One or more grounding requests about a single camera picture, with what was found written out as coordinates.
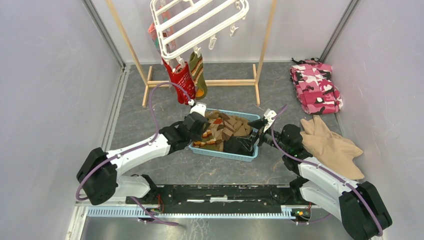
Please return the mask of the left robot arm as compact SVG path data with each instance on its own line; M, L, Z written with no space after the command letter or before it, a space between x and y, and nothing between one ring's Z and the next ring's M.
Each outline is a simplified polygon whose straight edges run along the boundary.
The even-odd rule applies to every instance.
M93 206L106 203L113 197L136 197L145 204L153 203L157 190L146 176L124 174L153 159L184 150L191 142L200 140L206 131L207 107L198 102L182 121L161 128L151 137L127 147L109 152L97 147L90 151L76 174L78 201L88 200Z

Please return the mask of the green striped sock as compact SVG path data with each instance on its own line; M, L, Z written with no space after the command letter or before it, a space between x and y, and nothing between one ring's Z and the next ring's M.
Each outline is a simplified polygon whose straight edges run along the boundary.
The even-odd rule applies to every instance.
M208 93L208 87L204 78L204 65L202 55L197 55L195 52L193 52L190 55L188 66L192 80L195 86L197 87L195 98L197 100L201 100L205 98Z
M216 138L213 136L212 131L207 129L201 136L201 139L192 143L194 148L206 149L211 151L217 151Z

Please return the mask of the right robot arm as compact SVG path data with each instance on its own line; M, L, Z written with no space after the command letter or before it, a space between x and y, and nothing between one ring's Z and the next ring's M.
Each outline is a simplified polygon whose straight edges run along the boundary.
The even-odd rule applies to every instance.
M314 203L337 218L352 239L382 236L393 220L377 188L360 182L353 158L361 154L350 140L333 134L318 115L302 120L301 127L274 125L278 112L266 110L249 122L253 132L244 140L247 147L268 144L282 152L285 166L297 174L289 189L295 204Z

